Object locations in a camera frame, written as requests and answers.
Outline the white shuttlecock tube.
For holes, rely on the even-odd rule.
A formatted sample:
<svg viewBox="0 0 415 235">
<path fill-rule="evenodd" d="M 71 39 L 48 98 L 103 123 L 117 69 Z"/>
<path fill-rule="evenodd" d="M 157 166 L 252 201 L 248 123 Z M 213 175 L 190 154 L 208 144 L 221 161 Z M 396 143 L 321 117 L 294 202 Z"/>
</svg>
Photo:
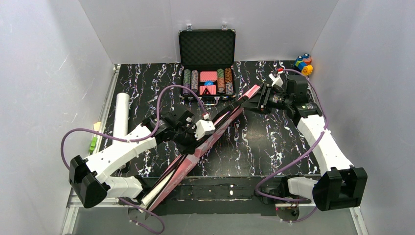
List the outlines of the white shuttlecock tube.
<svg viewBox="0 0 415 235">
<path fill-rule="evenodd" d="M 113 137 L 122 139 L 128 133 L 129 100 L 127 93 L 116 95 Z"/>
</svg>

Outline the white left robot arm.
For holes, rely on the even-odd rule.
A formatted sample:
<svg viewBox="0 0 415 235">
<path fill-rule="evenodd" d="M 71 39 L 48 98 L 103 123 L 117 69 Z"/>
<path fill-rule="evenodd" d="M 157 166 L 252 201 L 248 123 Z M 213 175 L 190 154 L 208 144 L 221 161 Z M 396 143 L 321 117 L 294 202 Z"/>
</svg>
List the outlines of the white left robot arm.
<svg viewBox="0 0 415 235">
<path fill-rule="evenodd" d="M 182 154 L 193 154 L 201 140 L 216 130 L 208 114 L 197 122 L 193 113 L 180 111 L 151 115 L 125 136 L 87 158 L 75 156 L 69 165 L 69 183 L 83 207 L 92 208 L 106 198 L 131 198 L 141 202 L 151 187 L 140 176 L 114 177 L 112 174 L 139 154 L 173 141 Z"/>
</svg>

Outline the pink racket bag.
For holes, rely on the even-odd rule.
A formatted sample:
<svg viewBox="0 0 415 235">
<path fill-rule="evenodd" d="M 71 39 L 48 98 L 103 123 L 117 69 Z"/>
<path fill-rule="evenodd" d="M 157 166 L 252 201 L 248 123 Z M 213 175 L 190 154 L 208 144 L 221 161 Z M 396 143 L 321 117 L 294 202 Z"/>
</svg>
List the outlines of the pink racket bag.
<svg viewBox="0 0 415 235">
<path fill-rule="evenodd" d="M 172 191 L 173 189 L 187 176 L 187 174 L 197 165 L 201 156 L 203 156 L 212 146 L 221 138 L 224 131 L 229 124 L 238 117 L 244 108 L 240 107 L 242 102 L 250 98 L 255 92 L 259 91 L 260 86 L 255 85 L 250 88 L 242 97 L 234 102 L 229 103 L 220 112 L 218 112 L 213 118 L 213 124 L 215 126 L 215 132 L 204 137 L 198 137 L 196 139 L 197 145 L 193 154 L 180 154 L 173 163 L 167 168 L 167 170 L 156 181 L 154 186 L 157 185 L 168 173 L 176 170 L 174 178 L 170 181 L 169 186 L 162 192 L 161 196 L 150 207 L 150 211 L 155 209 Z"/>
</svg>

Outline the pink badminton racket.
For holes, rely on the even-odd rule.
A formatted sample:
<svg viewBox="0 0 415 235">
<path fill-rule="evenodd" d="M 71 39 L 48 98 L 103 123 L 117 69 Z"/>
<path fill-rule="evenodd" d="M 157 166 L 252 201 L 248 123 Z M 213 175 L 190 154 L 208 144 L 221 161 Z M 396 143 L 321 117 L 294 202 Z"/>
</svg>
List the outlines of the pink badminton racket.
<svg viewBox="0 0 415 235">
<path fill-rule="evenodd" d="M 176 170 L 167 174 L 153 189 L 151 189 L 141 200 L 140 206 L 150 209 L 153 203 L 161 196 L 162 192 L 169 186 L 170 181 L 174 178 Z"/>
</svg>

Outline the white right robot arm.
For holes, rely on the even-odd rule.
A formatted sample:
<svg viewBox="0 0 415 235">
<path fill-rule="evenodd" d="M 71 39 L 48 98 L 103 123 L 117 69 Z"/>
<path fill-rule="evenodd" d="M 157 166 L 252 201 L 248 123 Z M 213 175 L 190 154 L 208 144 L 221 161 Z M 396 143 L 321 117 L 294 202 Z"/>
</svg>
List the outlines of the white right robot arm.
<svg viewBox="0 0 415 235">
<path fill-rule="evenodd" d="M 299 202 L 311 200 L 320 211 L 354 208 L 361 204 L 368 175 L 364 168 L 355 167 L 343 154 L 328 129 L 328 119 L 308 91 L 314 88 L 308 76 L 295 71 L 286 78 L 286 88 L 279 69 L 269 75 L 271 84 L 265 83 L 260 91 L 241 104 L 245 110 L 269 114 L 272 109 L 284 110 L 297 130 L 310 145 L 303 155 L 275 173 L 261 180 L 255 187 L 256 195 L 266 198 Z M 313 154 L 321 178 L 313 180 L 304 176 L 285 176 L 276 192 L 262 192 L 261 186 L 280 172 Z"/>
</svg>

